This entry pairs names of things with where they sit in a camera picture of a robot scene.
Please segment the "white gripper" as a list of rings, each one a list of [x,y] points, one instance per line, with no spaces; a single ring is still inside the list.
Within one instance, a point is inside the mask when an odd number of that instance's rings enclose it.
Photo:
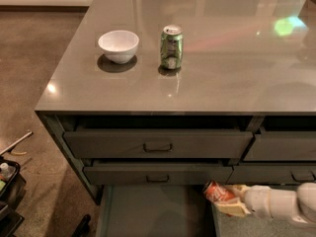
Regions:
[[[270,210],[272,189],[270,187],[253,186],[249,189],[246,185],[226,185],[225,188],[237,198],[228,201],[218,201],[215,207],[220,212],[237,217],[245,217],[250,212],[260,219],[272,217]]]

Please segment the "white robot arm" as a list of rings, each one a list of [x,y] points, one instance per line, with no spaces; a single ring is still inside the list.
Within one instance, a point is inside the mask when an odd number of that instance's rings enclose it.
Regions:
[[[284,221],[312,231],[316,228],[313,183],[301,184],[295,191],[272,189],[268,186],[227,186],[226,189],[235,195],[235,198],[215,203],[215,207],[222,213]]]

